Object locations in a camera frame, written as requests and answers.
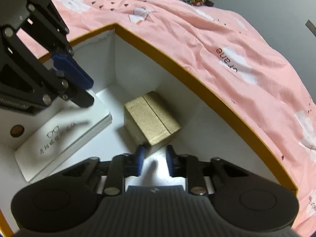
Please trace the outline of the gold gift box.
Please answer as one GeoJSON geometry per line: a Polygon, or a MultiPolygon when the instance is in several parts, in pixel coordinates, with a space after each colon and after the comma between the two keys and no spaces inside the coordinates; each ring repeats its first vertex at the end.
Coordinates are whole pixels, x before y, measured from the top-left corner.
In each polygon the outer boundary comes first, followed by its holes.
{"type": "Polygon", "coordinates": [[[154,91],[127,102],[123,109],[124,127],[137,145],[165,146],[182,127],[154,91]]]}

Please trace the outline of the white glasses case box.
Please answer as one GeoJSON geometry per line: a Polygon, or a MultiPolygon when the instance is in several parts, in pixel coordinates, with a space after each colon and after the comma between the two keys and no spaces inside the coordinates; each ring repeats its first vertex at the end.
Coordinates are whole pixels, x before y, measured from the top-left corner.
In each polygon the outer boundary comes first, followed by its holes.
{"type": "Polygon", "coordinates": [[[108,127],[113,117],[93,91],[94,104],[82,109],[68,105],[52,117],[14,153],[25,180],[37,182],[108,127]]]}

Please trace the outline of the orange cardboard storage box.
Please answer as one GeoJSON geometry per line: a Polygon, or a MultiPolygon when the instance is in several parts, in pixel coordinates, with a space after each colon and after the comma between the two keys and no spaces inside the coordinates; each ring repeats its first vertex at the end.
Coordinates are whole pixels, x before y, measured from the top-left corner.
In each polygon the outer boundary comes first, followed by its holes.
{"type": "Polygon", "coordinates": [[[296,187],[181,64],[119,25],[72,42],[91,79],[1,37],[1,209],[17,236],[296,236],[296,187]]]}

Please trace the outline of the pink cloud print duvet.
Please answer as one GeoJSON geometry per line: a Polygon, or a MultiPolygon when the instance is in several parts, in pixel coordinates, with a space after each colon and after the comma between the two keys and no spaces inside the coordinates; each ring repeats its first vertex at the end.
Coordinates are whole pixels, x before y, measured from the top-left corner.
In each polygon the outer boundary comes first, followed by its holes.
{"type": "MultiPolygon", "coordinates": [[[[224,99],[236,98],[243,121],[296,187],[296,236],[315,233],[315,103],[291,64],[239,14],[178,0],[52,0],[69,42],[115,24],[157,46],[224,99]]],[[[47,50],[18,36],[41,59],[47,50]]]]}

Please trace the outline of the black wall socket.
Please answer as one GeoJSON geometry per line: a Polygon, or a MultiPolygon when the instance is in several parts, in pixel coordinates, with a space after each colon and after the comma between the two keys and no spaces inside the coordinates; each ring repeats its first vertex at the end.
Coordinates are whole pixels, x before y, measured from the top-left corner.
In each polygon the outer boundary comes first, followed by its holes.
{"type": "Polygon", "coordinates": [[[210,1],[210,0],[205,0],[204,5],[207,7],[213,7],[214,6],[214,2],[210,1]]]}

